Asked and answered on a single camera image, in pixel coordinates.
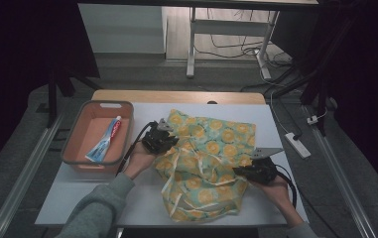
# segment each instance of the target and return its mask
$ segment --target black cable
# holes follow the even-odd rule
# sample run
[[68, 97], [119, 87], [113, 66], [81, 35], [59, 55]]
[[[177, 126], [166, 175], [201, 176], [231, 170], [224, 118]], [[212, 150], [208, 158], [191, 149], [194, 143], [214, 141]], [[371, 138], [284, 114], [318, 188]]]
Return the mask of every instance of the black cable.
[[[206, 12], [207, 12], [207, 19], [210, 19], [210, 16], [209, 16], [209, 8], [207, 8]], [[252, 18], [253, 18], [253, 10], [251, 10], [250, 21], [251, 21]], [[242, 51], [242, 52], [243, 52], [243, 47], [244, 47], [244, 46], [252, 46], [252, 45], [258, 45], [258, 44], [263, 43], [263, 42], [257, 42], [257, 43], [247, 43], [247, 44], [245, 44], [245, 41], [246, 41], [247, 37], [244, 37], [244, 41], [243, 41], [242, 44], [237, 44], [237, 45], [227, 45], [227, 46], [218, 46], [218, 45], [214, 42], [214, 40], [213, 40], [213, 35], [210, 35], [210, 39], [211, 39], [211, 41], [212, 41], [212, 44], [213, 44], [216, 48], [234, 48], [234, 47], [241, 47], [241, 51]]]
[[130, 146], [129, 150], [127, 151], [126, 155], [124, 156], [123, 160], [121, 161], [121, 164], [118, 167], [118, 171], [115, 174], [116, 176], [123, 170], [124, 165], [126, 165], [126, 162], [128, 161], [130, 155], [132, 154], [133, 150], [135, 149], [136, 144], [139, 142], [140, 137], [145, 132], [146, 128], [148, 128], [149, 126], [154, 126], [154, 125], [155, 125], [154, 122], [150, 122], [150, 123], [146, 124], [146, 126], [140, 131], [139, 135], [136, 137], [136, 140]]
[[[274, 82], [272, 81], [272, 83], [275, 83], [275, 84], [278, 84], [278, 83], [281, 83], [282, 81], [284, 81], [292, 72], [294, 72], [296, 68], [294, 66], [291, 66], [290, 68], [288, 68], [286, 71], [284, 71], [284, 73], [282, 73], [282, 75], [280, 75], [277, 79], [274, 80]], [[268, 98], [266, 96], [266, 93], [271, 89], [273, 88], [275, 85], [270, 85], [269, 88], [267, 88], [262, 94], [265, 98]]]
[[280, 67], [284, 67], [284, 66], [292, 66], [292, 65], [294, 65], [291, 61], [279, 62], [279, 61], [275, 60], [276, 56], [279, 56], [281, 54], [285, 54], [285, 52], [275, 54], [273, 56], [272, 60], [270, 60], [269, 56], [266, 54], [266, 57], [268, 59], [267, 60], [267, 64], [270, 65], [271, 67], [274, 67], [274, 68], [280, 68]]
[[[285, 77], [287, 77], [289, 74], [291, 74], [291, 70], [293, 70], [293, 68], [288, 68], [284, 73], [282, 73], [279, 77], [277, 77], [276, 79], [272, 80], [271, 83], [280, 83], [281, 81], [283, 81], [285, 79]], [[240, 89], [240, 92], [243, 92], [245, 89], [247, 88], [255, 88], [255, 87], [261, 87], [261, 86], [266, 86], [266, 85], [269, 85], [269, 82], [263, 82], [263, 83], [258, 83], [258, 84], [254, 84], [254, 85], [247, 85], [247, 86], [243, 86], [241, 89]], [[265, 96], [266, 92], [271, 88], [273, 87], [273, 85], [271, 85], [268, 89], [266, 89], [266, 91], [263, 94], [263, 96]]]
[[290, 175], [290, 173], [288, 173], [287, 169], [283, 168], [283, 167], [280, 166], [280, 165], [275, 165], [275, 166], [281, 168], [282, 170], [284, 170], [285, 173], [287, 173], [287, 175], [288, 175], [288, 177], [290, 178], [290, 180], [292, 180], [291, 175]]
[[297, 208], [297, 189], [295, 188], [294, 183], [287, 176], [282, 174], [281, 172], [277, 171], [276, 173], [279, 177], [284, 179], [288, 183], [288, 185], [290, 186], [291, 192], [293, 193], [293, 206], [294, 206], [294, 208]]
[[298, 192], [303, 197], [303, 199], [306, 201], [306, 203], [310, 206], [310, 208], [315, 213], [315, 215], [318, 216], [318, 218], [324, 223], [324, 225], [327, 226], [327, 228], [331, 231], [331, 233], [333, 233], [333, 235], [335, 237], [340, 238], [340, 236], [333, 230], [333, 228], [331, 228], [331, 226], [324, 220], [324, 218], [322, 218], [322, 216], [315, 210], [315, 208], [313, 207], [313, 205], [309, 201], [309, 199], [306, 196], [304, 196], [304, 193], [300, 190], [300, 187], [298, 187]]
[[234, 58], [240, 58], [240, 57], [244, 57], [244, 56], [251, 56], [251, 55], [246, 55], [246, 54], [243, 53], [242, 55], [228, 57], [228, 56], [223, 56], [223, 55], [210, 53], [210, 52], [201, 52], [195, 46], [194, 46], [194, 49], [200, 54], [208, 54], [208, 55], [213, 55], [213, 56], [216, 56], [216, 57], [227, 58], [227, 59], [234, 59]]
[[[256, 50], [258, 50], [258, 51], [260, 52], [260, 47], [257, 46], [257, 47], [255, 47], [255, 48], [246, 48], [246, 49], [242, 50], [242, 52], [243, 52], [245, 55], [247, 55], [248, 53], [250, 53], [250, 52], [254, 52], [254, 51], [256, 51]], [[252, 55], [247, 55], [247, 56], [254, 56], [254, 57], [256, 57], [256, 56], [259, 54], [259, 52], [258, 52], [258, 53], [254, 53], [254, 54], [252, 54]]]

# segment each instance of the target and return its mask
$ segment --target metal frame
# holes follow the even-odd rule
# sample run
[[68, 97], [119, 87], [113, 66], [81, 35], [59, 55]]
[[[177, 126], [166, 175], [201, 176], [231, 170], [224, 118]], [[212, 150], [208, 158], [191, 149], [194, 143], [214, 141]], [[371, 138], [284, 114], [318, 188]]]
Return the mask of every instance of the metal frame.
[[269, 69], [266, 66], [264, 55], [272, 36], [279, 11], [274, 12], [269, 23], [264, 22], [236, 22], [219, 20], [197, 20], [195, 18], [195, 8], [191, 10], [190, 16], [190, 36], [187, 78], [194, 77], [194, 36], [195, 34], [211, 34], [226, 36], [251, 36], [263, 37], [263, 46], [260, 51], [256, 50], [257, 62], [260, 65], [263, 78], [271, 79]]
[[46, 128], [46, 130], [44, 131], [37, 146], [28, 159], [28, 162], [25, 164], [24, 168], [21, 171], [21, 174], [13, 185], [12, 190], [9, 192], [9, 195], [3, 203], [3, 206], [0, 208], [0, 237], [3, 237], [6, 233], [10, 222], [12, 221], [13, 216], [16, 213], [16, 210], [18, 209], [23, 197], [25, 196], [25, 193], [27, 192], [31, 181], [34, 178], [34, 175], [37, 172], [37, 169], [40, 166], [40, 163], [43, 160], [47, 149], [49, 148], [50, 142], [55, 136], [56, 131], [64, 118], [63, 113], [67, 112], [68, 110], [70, 101], [71, 99], [66, 100], [66, 106], [54, 121], [52, 127]]
[[[312, 116], [308, 111], [306, 106], [302, 106], [303, 112], [306, 116]], [[343, 196], [346, 204], [350, 208], [352, 218], [356, 223], [356, 227], [361, 233], [362, 237], [365, 238], [376, 238], [374, 228], [362, 207], [361, 202], [353, 191], [352, 185], [346, 176], [341, 164], [339, 163], [336, 154], [331, 148], [331, 144], [327, 137], [323, 136], [317, 126], [313, 126], [313, 134], [315, 135], [315, 140], [317, 141], [322, 154], [327, 162], [327, 166], [330, 168], [331, 174], [336, 181], [336, 184]]]
[[269, 11], [318, 12], [330, 6], [322, 6], [318, 2], [295, 1], [250, 1], [250, 0], [79, 0], [78, 3], [136, 5], [136, 6], [169, 6], [198, 7], [222, 9], [248, 9]]

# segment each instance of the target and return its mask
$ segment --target human hand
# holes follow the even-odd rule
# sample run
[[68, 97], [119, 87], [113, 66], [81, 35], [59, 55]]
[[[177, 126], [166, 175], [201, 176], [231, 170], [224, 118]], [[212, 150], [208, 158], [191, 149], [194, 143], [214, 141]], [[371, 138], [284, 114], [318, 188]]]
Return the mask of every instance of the human hand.
[[269, 184], [261, 184], [255, 181], [250, 182], [257, 187], [260, 187], [269, 200], [278, 207], [287, 220], [289, 227], [295, 227], [304, 222], [302, 217], [291, 204], [288, 194], [288, 183], [283, 178], [276, 176], [273, 181], [269, 182]]
[[288, 183], [283, 178], [276, 176], [275, 179], [268, 184], [261, 184], [255, 181], [250, 182], [261, 188], [269, 200], [271, 200], [275, 205], [279, 206], [283, 203], [290, 202], [290, 197], [288, 195]]
[[123, 173], [130, 179], [134, 179], [139, 173], [149, 168], [156, 158], [157, 155], [150, 154], [142, 142], [137, 142], [130, 155], [129, 164]]

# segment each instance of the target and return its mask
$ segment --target white panel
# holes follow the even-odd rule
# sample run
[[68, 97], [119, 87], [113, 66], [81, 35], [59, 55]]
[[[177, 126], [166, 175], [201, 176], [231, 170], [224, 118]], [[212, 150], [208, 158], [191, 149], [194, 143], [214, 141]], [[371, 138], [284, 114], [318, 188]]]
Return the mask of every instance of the white panel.
[[162, 54], [162, 7], [79, 4], [95, 53]]

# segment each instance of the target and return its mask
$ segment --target white table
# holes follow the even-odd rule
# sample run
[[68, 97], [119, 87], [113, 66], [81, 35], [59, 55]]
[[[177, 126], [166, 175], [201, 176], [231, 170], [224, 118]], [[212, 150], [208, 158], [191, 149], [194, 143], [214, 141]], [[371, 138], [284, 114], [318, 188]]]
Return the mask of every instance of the white table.
[[[172, 108], [190, 116], [206, 116], [223, 120], [255, 123], [256, 146], [282, 148], [282, 143], [267, 105], [246, 104], [188, 104], [188, 103], [133, 103], [135, 127], [133, 139], [148, 122], [167, 118]], [[285, 153], [272, 157], [278, 164], [291, 172]], [[52, 188], [36, 220], [38, 225], [63, 225], [76, 204], [98, 184], [107, 183], [114, 175], [78, 173], [67, 164], [62, 164]], [[163, 204], [161, 189], [164, 181], [154, 169], [147, 170], [135, 179], [136, 186], [127, 197], [128, 204], [119, 227], [188, 227], [188, 226], [274, 226], [286, 221], [279, 210], [265, 197], [264, 193], [249, 186], [243, 196], [242, 208], [237, 215], [226, 215], [207, 222], [175, 222]], [[301, 198], [298, 197], [297, 211], [308, 220]]]

